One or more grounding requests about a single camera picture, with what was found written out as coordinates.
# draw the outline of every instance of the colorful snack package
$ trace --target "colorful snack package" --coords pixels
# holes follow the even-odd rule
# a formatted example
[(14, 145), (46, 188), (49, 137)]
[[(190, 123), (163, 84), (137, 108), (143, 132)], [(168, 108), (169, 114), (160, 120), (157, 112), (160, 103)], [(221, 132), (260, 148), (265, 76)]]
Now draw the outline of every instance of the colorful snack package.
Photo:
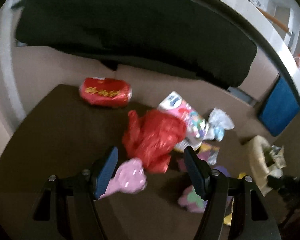
[(186, 123), (186, 138), (191, 144), (195, 145), (203, 140), (209, 124), (178, 93), (175, 91), (170, 93), (159, 104), (157, 109), (163, 113), (171, 114)]

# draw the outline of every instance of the crumpled plastic bag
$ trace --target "crumpled plastic bag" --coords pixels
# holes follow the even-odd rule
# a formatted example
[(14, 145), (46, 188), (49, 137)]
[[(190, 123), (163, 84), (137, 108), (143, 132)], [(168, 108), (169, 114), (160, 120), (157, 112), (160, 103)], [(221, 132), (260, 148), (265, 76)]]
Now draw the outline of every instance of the crumpled plastic bag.
[(234, 123), (232, 122), (229, 115), (221, 109), (215, 108), (209, 115), (208, 123), (210, 127), (204, 136), (204, 140), (217, 140), (222, 141), (225, 130), (231, 130), (234, 128)]
[(156, 109), (141, 118), (134, 110), (128, 116), (128, 130), (122, 137), (128, 157), (141, 159), (149, 172), (165, 173), (171, 159), (169, 153), (186, 136), (185, 122)]

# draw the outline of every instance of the orange object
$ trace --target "orange object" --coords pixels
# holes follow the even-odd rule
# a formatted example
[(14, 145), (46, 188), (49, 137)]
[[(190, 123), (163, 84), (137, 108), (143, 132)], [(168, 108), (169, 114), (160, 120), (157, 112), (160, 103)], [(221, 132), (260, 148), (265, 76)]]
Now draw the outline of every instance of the orange object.
[(275, 18), (274, 16), (272, 16), (271, 14), (268, 14), (267, 12), (265, 12), (264, 10), (256, 7), (262, 14), (264, 17), (266, 17), (267, 19), (269, 19), (270, 21), (272, 21), (273, 23), (275, 23), (276, 25), (278, 25), (282, 30), (284, 30), (285, 33), (289, 33), (289, 28), (288, 26), (284, 25), (282, 22), (280, 22), (277, 18)]
[(128, 158), (139, 158), (143, 167), (153, 173), (165, 173), (174, 146), (186, 137), (186, 124), (177, 117), (156, 109), (139, 118), (128, 113), (129, 125), (122, 137)]
[(130, 85), (112, 78), (86, 78), (80, 96), (91, 105), (124, 107), (131, 98)]
[(298, 69), (300, 70), (300, 54), (298, 54), (298, 56), (294, 57), (294, 60), (297, 64)]

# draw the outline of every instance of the pink plush toy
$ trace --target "pink plush toy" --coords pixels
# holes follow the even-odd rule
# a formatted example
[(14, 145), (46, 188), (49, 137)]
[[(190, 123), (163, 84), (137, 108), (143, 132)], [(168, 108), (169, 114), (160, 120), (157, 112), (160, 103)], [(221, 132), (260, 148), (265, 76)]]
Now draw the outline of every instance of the pink plush toy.
[(120, 165), (117, 172), (109, 181), (106, 192), (100, 196), (104, 198), (117, 191), (137, 193), (146, 187), (146, 176), (139, 158), (133, 158)]
[[(227, 177), (230, 177), (229, 172), (223, 166), (215, 167), (216, 170), (221, 171)], [(227, 205), (231, 202), (232, 197), (227, 198)], [(208, 201), (204, 201), (199, 195), (196, 194), (193, 185), (187, 187), (182, 196), (178, 199), (178, 204), (181, 207), (186, 207), (189, 212), (203, 213), (206, 209)]]

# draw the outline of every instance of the brown table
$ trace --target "brown table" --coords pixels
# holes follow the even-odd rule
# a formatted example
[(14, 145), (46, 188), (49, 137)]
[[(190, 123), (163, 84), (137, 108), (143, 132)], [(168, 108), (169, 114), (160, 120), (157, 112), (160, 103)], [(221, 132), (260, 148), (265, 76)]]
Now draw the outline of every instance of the brown table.
[[(126, 159), (121, 138), (131, 109), (143, 115), (150, 108), (134, 102), (123, 109), (89, 106), (77, 87), (67, 85), (57, 86), (34, 108), (0, 158), (0, 223), (12, 239), (20, 239), (36, 193), (50, 175), (72, 176), (90, 167), (112, 145), (119, 149), (119, 162)], [(234, 132), (227, 131), (217, 144), (218, 165), (234, 177), (246, 171), (247, 158)], [(194, 237), (202, 215), (177, 205), (190, 180), (174, 167), (173, 159), (167, 173), (148, 174), (143, 192), (117, 193), (97, 201), (109, 240)]]

